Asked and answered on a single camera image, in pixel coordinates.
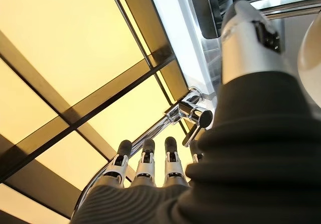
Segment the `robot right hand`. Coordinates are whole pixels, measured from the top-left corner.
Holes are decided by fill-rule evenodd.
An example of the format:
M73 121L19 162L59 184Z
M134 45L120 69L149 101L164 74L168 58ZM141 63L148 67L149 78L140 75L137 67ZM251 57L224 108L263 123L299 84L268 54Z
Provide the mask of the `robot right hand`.
M155 188L100 178L71 223L320 223L320 121L248 1L222 22L222 85L202 159Z

